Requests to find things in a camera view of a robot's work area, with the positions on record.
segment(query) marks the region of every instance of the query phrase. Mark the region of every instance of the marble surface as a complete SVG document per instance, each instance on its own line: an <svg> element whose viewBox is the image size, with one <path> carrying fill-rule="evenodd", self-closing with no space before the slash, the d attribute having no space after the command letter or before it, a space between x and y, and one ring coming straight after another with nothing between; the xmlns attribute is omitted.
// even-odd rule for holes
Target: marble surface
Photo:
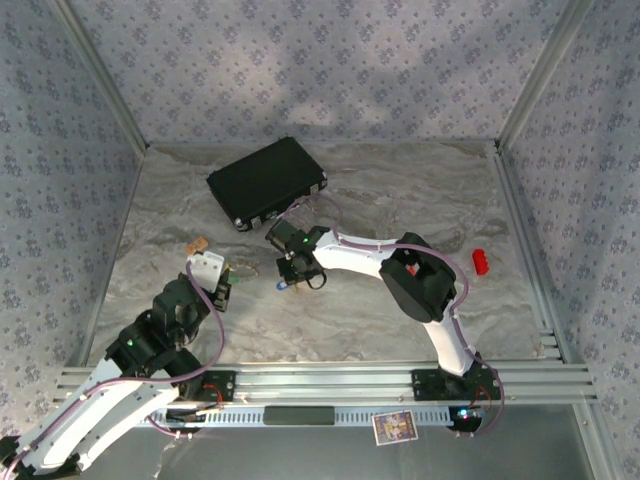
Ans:
<svg viewBox="0 0 640 480"><path fill-rule="evenodd" d="M485 358L532 358L540 352L527 286L489 167L491 143L305 147L327 171L326 194L344 209L344 233L386 239L413 231L468 272L471 291L459 311L469 340ZM184 271L184 247L200 235L228 259L238 278L223 315L223 363L434 360L424 328L400 311L375 278L330 271L319 291L275 288L279 255L264 240L268 226L237 232L205 182L214 169L255 149L182 146L148 152L90 363ZM330 225L336 214L331 204L315 200L294 211L290 221L301 228ZM473 270L475 248L488 255L491 271L484 277ZM218 340L208 317L190 348L204 361Z"/></svg>

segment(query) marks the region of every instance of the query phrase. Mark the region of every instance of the black case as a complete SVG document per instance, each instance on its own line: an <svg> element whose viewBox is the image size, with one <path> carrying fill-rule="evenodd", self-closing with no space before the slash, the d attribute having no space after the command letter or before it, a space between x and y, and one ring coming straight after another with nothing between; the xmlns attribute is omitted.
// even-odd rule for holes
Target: black case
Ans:
<svg viewBox="0 0 640 480"><path fill-rule="evenodd" d="M285 137L216 170L207 183L236 229L246 232L325 188L327 175L293 137Z"/></svg>

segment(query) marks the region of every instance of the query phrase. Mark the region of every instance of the small cork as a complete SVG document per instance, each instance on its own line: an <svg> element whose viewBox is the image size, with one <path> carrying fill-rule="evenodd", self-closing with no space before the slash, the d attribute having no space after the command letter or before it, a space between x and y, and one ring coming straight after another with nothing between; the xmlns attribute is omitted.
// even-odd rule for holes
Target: small cork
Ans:
<svg viewBox="0 0 640 480"><path fill-rule="evenodd" d="M193 242L185 247L187 255L195 255L198 252L204 252L209 246L209 242L204 237L198 237Z"/></svg>

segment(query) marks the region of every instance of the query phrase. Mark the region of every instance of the red block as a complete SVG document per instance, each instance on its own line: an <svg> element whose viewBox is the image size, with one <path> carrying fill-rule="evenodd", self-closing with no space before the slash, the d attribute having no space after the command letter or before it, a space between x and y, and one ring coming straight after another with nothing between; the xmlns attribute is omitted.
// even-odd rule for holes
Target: red block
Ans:
<svg viewBox="0 0 640 480"><path fill-rule="evenodd" d="M486 275L489 271L489 261L484 250L478 248L473 251L471 256L473 257L473 265L476 267L476 273L478 275Z"/></svg>

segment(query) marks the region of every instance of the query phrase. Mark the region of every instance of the patterned wallpaper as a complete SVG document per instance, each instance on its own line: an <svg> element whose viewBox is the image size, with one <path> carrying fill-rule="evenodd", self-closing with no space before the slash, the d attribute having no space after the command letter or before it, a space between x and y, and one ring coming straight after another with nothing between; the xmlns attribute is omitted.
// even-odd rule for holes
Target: patterned wallpaper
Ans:
<svg viewBox="0 0 640 480"><path fill-rule="evenodd" d="M24 432L79 346L137 161L57 20L0 2L0 435Z"/></svg>
<svg viewBox="0 0 640 480"><path fill-rule="evenodd" d="M512 151L560 318L640 478L640 4L596 3Z"/></svg>
<svg viewBox="0 0 640 480"><path fill-rule="evenodd" d="M73 0L150 142L495 138L564 0Z"/></svg>

